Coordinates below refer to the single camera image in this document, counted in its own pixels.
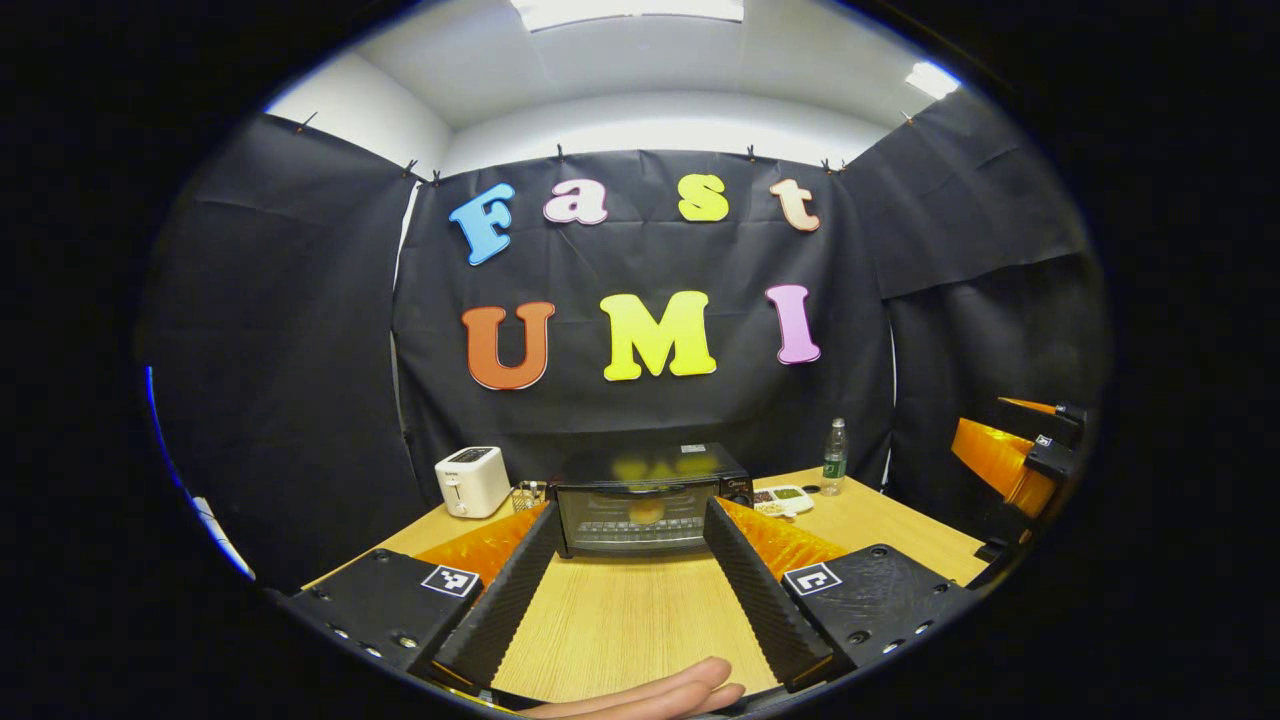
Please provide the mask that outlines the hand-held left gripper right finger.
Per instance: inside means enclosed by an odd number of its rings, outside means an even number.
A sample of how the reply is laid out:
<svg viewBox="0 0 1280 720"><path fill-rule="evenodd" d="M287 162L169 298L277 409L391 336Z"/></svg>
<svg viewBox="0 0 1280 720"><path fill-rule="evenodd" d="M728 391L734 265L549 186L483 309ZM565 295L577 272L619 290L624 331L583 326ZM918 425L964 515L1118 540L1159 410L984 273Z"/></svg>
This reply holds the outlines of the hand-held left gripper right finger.
<svg viewBox="0 0 1280 720"><path fill-rule="evenodd" d="M804 560L776 575L733 519L745 511L709 500L703 536L771 671L790 692L896 659L979 598L888 544Z"/></svg>

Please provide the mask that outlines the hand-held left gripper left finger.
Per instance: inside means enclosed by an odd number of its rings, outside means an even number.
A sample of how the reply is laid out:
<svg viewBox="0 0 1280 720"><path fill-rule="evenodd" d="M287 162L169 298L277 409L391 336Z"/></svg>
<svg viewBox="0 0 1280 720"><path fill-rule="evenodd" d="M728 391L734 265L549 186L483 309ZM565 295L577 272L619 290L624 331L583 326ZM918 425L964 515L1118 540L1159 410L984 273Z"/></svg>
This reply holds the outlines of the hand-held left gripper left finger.
<svg viewBox="0 0 1280 720"><path fill-rule="evenodd" d="M374 662L457 691L492 687L561 537L556 502L477 532L474 556L439 562L375 548L280 606Z"/></svg>

